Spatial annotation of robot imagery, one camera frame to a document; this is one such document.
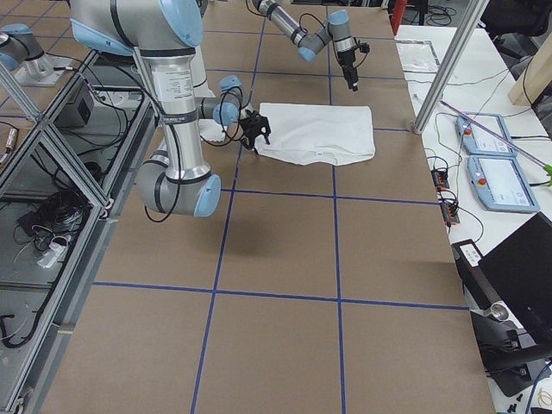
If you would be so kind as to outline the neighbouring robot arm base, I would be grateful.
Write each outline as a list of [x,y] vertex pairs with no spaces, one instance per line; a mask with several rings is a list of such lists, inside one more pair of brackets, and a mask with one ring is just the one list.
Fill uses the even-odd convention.
[[29,26],[14,23],[1,27],[1,63],[20,85],[54,86],[73,59],[47,54]]

